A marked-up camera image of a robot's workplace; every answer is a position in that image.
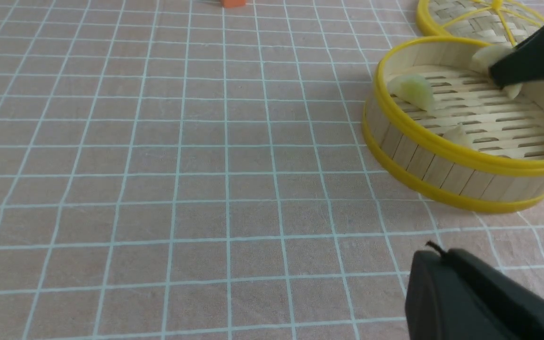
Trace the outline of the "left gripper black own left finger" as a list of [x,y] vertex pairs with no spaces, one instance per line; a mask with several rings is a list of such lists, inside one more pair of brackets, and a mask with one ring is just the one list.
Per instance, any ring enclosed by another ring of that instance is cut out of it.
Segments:
[[426,245],[411,262],[411,340],[544,340],[542,297],[465,249]]

